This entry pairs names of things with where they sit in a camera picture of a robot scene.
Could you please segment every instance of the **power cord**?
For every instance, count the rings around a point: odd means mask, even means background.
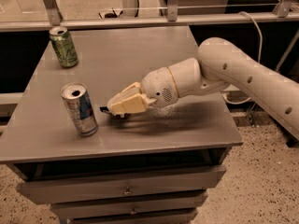
[[[258,33],[259,33],[259,37],[260,37],[260,46],[259,46],[259,54],[258,54],[258,63],[261,62],[261,56],[262,56],[262,46],[263,46],[263,35],[262,35],[262,31],[258,25],[258,23],[256,22],[256,20],[254,20],[254,18],[252,18],[250,16],[249,13],[247,13],[246,11],[241,11],[239,12],[239,14],[243,15],[244,17],[247,17],[248,19],[252,20],[253,24],[255,25],[256,29],[258,30]],[[240,101],[240,102],[232,102],[232,101],[229,101],[228,98],[227,98],[227,93],[223,94],[223,99],[225,100],[226,103],[228,104],[231,104],[231,105],[242,105],[246,102],[248,102],[251,98],[247,98],[246,100],[244,101]]]

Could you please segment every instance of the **drawer knob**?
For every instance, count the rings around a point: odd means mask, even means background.
[[[125,192],[123,193],[124,196],[130,196],[132,194],[133,194],[133,192],[130,190],[130,187],[127,187]]]
[[[133,206],[132,206],[132,210],[131,210],[130,214],[131,215],[136,215],[137,214],[137,212],[136,212],[136,210]]]

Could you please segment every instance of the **desk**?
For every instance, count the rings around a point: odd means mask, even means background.
[[[219,93],[186,97],[128,119],[99,111],[149,71],[194,57],[189,27],[72,32],[79,64],[63,69],[48,45],[0,139],[17,190],[73,223],[188,223],[242,144]],[[76,133],[60,95],[87,86],[97,133]]]

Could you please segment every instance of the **silver can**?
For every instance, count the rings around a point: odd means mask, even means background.
[[[78,64],[78,56],[72,36],[65,27],[57,26],[50,29],[50,41],[59,64],[63,68],[70,68]]]
[[[61,95],[78,133],[83,136],[94,134],[98,126],[85,85],[76,82],[69,83],[63,86]]]

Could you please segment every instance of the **can lid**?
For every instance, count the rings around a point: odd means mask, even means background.
[[[52,29],[50,29],[51,35],[63,35],[67,32],[66,27],[63,26],[55,26]]]
[[[69,83],[62,88],[62,96],[67,100],[77,99],[86,92],[86,87],[82,83]]]

